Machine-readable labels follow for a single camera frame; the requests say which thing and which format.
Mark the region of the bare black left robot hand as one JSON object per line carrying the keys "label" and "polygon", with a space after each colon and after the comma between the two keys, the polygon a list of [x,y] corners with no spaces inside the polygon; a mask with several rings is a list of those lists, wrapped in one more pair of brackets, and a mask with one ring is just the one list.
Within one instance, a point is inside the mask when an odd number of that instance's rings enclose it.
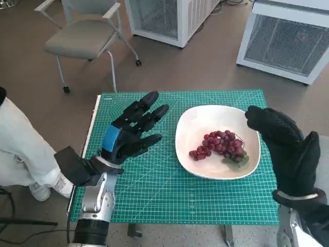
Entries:
{"label": "bare black left robot hand", "polygon": [[121,165],[127,158],[147,152],[150,146],[162,139],[161,134],[142,137],[142,134],[154,128],[169,110],[169,105],[164,104],[149,112],[158,97],[159,93],[152,91],[140,100],[132,102],[109,125],[100,152],[103,159]]}

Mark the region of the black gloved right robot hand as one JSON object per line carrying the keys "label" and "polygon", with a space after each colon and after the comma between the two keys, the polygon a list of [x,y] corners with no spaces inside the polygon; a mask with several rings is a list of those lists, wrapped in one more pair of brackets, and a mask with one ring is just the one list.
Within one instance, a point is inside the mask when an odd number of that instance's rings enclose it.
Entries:
{"label": "black gloved right robot hand", "polygon": [[272,108],[251,105],[245,117],[268,147],[277,189],[292,197],[312,194],[321,154],[318,132],[305,137],[294,120]]}

